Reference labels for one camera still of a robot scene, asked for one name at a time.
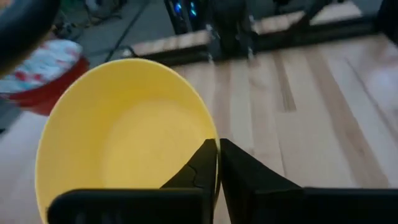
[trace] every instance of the wooden table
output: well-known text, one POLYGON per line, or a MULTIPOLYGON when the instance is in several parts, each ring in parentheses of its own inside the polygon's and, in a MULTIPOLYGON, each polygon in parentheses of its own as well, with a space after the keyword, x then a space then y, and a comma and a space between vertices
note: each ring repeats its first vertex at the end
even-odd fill
MULTIPOLYGON (((398 50, 383 35, 174 69, 222 138, 296 184, 398 187, 398 50)), ((25 113, 0 139, 0 222, 39 222, 33 173, 44 122, 25 113)), ((229 223, 223 194, 218 201, 215 223, 229 223)))

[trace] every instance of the blue light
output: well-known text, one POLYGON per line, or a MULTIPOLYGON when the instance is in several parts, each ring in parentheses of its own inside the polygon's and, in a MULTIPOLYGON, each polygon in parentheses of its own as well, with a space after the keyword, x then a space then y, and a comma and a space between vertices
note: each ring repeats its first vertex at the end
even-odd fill
POLYGON ((195 17, 195 16, 197 16, 197 12, 195 11, 195 10, 193 10, 193 9, 191 9, 191 14, 195 17))
POLYGON ((176 13, 180 13, 181 12, 181 4, 180 3, 177 3, 176 5, 175 5, 175 7, 174 7, 174 11, 176 12, 176 13))

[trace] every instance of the black machine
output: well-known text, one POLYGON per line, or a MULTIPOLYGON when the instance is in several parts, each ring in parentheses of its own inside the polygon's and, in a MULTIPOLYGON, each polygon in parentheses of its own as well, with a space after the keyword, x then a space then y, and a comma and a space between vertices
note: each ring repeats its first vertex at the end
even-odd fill
MULTIPOLYGON (((311 26, 310 20, 331 2, 313 0, 301 20, 287 30, 259 35, 251 29, 251 14, 244 0, 209 1, 206 28, 211 41, 208 45, 136 57, 171 66, 209 58, 220 61, 250 57, 266 50, 376 33, 383 33, 398 43, 398 1, 383 0, 374 15, 311 26)), ((55 0, 15 0, 10 9, 0 15, 0 67, 20 57, 50 29, 58 7, 59 1, 55 0), (31 10, 23 14, 22 7, 31 10), (36 29, 29 29, 26 24, 36 29)), ((398 222, 398 190, 301 187, 271 171, 227 139, 221 139, 221 153, 214 139, 206 140, 161 189, 66 192, 48 209, 48 221, 50 224, 213 223, 215 189, 219 186, 216 184, 217 158, 221 158, 218 178, 223 183, 232 224, 398 222)))
POLYGON ((175 34, 205 28, 208 0, 164 0, 175 34))
MULTIPOLYGON (((206 12, 208 15, 206 28, 211 35, 208 44, 136 56, 174 66, 209 59, 219 61, 233 57, 249 57, 262 51, 318 44, 380 32, 398 44, 398 26, 394 24, 398 17, 396 1, 383 0, 380 10, 374 14, 311 26, 311 19, 334 1, 313 0, 312 2, 304 10, 305 15, 287 30, 259 35, 251 28, 254 20, 245 0, 212 0, 208 3, 206 12)), ((135 55, 133 49, 130 50, 131 54, 135 55)))

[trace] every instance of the yellow bowl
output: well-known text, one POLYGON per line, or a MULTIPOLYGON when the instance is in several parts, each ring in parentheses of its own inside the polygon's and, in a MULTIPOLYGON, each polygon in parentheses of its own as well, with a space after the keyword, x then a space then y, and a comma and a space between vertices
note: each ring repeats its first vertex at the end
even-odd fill
POLYGON ((96 67, 63 94, 42 133, 40 216, 71 189, 157 189, 212 138, 204 102, 172 69, 143 59, 96 67))

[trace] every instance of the wire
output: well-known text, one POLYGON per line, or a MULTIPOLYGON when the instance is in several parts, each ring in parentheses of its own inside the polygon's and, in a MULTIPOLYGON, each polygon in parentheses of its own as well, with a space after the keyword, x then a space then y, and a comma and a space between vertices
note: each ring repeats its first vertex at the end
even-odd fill
POLYGON ((113 47, 113 49, 110 51, 110 53, 108 54, 108 56, 106 57, 104 63, 108 62, 109 60, 111 60, 111 57, 113 56, 114 52, 120 47, 121 42, 124 40, 124 38, 126 37, 126 35, 128 34, 128 32, 130 31, 131 27, 137 22, 138 18, 141 16, 141 14, 144 12, 144 10, 146 9, 146 7, 149 5, 150 0, 147 0, 144 4, 142 4, 141 8, 139 9, 138 13, 136 14, 136 16, 134 16, 134 18, 132 18, 131 22, 129 23, 129 25, 126 27, 126 29, 124 30, 124 32, 122 33, 122 35, 120 36, 119 40, 116 42, 115 46, 113 47))

